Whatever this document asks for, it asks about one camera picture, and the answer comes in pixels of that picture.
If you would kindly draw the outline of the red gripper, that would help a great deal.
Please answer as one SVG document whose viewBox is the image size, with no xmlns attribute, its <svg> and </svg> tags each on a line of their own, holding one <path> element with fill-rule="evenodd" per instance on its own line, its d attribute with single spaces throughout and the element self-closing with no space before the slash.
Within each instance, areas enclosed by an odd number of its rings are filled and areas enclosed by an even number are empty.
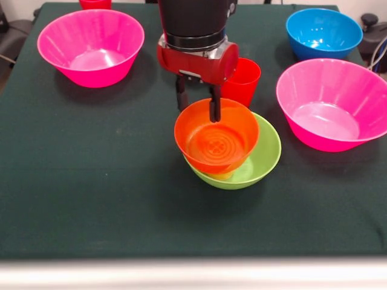
<svg viewBox="0 0 387 290">
<path fill-rule="evenodd" d="M 221 88 L 235 72 L 238 63 L 239 48 L 233 42 L 223 42 L 210 51 L 186 53 L 167 46 L 157 45 L 158 61 L 165 70 L 176 75 L 196 77 L 204 83 L 211 84 L 209 103 L 210 121 L 217 123 L 221 119 Z M 186 108 L 185 80 L 177 76 L 175 82 L 179 111 Z"/>
</svg>

